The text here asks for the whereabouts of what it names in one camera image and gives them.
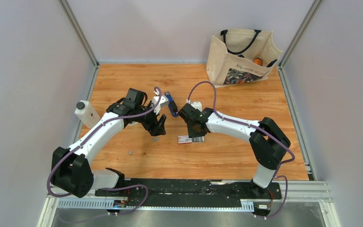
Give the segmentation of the red white staple box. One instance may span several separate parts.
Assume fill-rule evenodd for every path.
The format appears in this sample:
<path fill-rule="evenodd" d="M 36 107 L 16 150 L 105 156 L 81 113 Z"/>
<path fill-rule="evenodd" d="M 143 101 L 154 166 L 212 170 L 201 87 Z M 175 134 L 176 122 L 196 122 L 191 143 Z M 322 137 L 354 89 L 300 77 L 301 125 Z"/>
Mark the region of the red white staple box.
<path fill-rule="evenodd" d="M 188 144 L 188 143 L 200 143 L 204 142 L 205 137 L 189 137 L 188 135 L 185 136 L 178 136 L 178 144 Z"/>

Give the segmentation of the blue black stapler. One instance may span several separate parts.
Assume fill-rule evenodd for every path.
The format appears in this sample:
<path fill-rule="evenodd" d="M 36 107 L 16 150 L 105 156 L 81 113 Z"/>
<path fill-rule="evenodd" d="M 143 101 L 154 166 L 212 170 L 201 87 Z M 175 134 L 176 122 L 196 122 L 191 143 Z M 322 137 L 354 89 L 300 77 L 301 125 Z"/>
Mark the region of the blue black stapler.
<path fill-rule="evenodd" d="M 178 107 L 177 107 L 174 99 L 172 98 L 172 96 L 170 95 L 169 92 L 165 92 L 165 96 L 169 101 L 168 107 L 169 107 L 171 115 L 173 117 L 178 117 Z"/>

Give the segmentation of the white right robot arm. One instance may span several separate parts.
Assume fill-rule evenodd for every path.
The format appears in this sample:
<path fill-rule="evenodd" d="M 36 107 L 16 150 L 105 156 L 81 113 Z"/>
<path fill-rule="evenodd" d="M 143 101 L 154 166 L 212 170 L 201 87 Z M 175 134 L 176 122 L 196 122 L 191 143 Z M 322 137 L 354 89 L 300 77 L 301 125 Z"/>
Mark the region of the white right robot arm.
<path fill-rule="evenodd" d="M 251 193 L 263 198 L 269 193 L 270 183 L 279 169 L 291 142 L 276 122 L 268 117 L 261 121 L 232 117 L 212 108 L 202 111 L 185 104 L 179 116 L 187 125 L 189 137 L 203 137 L 208 133 L 220 133 L 250 144 L 258 162 L 252 178 Z"/>

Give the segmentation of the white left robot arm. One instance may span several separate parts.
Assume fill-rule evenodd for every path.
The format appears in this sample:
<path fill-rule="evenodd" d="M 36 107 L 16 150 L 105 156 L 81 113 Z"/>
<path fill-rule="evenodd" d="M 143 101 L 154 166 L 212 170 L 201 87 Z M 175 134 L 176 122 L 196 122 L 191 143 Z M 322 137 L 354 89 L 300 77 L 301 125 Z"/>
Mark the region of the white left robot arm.
<path fill-rule="evenodd" d="M 52 169 L 46 187 L 50 195 L 82 198 L 90 190 L 108 190 L 114 196 L 125 192 L 121 173 L 106 168 L 93 170 L 91 164 L 102 148 L 126 126 L 140 123 L 151 136 L 165 135 L 166 116 L 160 115 L 169 103 L 159 87 L 148 101 L 143 91 L 130 88 L 125 97 L 112 103 L 98 123 L 81 139 L 67 148 L 57 147 L 52 155 Z"/>

